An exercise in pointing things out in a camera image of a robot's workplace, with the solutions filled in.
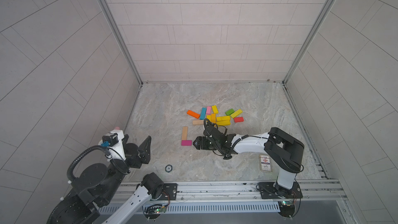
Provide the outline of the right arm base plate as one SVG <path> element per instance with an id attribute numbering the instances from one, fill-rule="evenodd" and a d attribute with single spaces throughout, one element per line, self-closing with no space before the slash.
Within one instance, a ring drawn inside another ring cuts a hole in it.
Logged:
<path id="1" fill-rule="evenodd" d="M 262 199 L 301 199 L 303 194 L 297 181 L 293 182 L 291 189 L 286 189 L 277 182 L 260 182 L 256 185 Z"/>

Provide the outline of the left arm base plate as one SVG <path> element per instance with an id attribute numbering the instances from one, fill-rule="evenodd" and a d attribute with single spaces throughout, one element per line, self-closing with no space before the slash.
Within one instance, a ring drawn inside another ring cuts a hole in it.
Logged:
<path id="1" fill-rule="evenodd" d="M 178 184 L 177 183 L 165 183 L 162 187 L 162 193 L 157 198 L 158 201 L 175 201 L 177 196 Z"/>

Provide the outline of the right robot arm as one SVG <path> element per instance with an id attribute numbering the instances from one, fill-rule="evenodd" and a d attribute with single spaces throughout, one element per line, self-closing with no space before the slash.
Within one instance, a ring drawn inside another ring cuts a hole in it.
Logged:
<path id="1" fill-rule="evenodd" d="M 302 172 L 304 144 L 277 127 L 263 134 L 239 135 L 222 133 L 209 125 L 193 146 L 197 150 L 216 150 L 225 160 L 231 159 L 233 154 L 248 152 L 269 156 L 280 167 L 274 186 L 277 190 L 291 190 L 296 175 Z"/>

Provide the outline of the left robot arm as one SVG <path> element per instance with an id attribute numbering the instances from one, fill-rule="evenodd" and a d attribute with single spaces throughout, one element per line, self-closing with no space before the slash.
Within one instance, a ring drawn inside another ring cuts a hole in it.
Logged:
<path id="1" fill-rule="evenodd" d="M 91 224 L 100 216 L 99 209 L 110 204 L 125 176 L 150 162 L 151 136 L 140 145 L 128 143 L 129 136 L 114 129 L 98 145 L 84 150 L 69 166 L 66 175 L 72 189 L 54 208 L 49 224 Z M 95 163 L 79 177 L 74 170 L 93 151 L 101 151 L 110 164 Z"/>

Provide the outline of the magenta block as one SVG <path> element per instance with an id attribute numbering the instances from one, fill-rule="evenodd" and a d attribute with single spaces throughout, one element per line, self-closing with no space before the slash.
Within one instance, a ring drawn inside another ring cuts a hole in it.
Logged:
<path id="1" fill-rule="evenodd" d="M 192 140 L 182 140 L 181 146 L 192 146 Z"/>

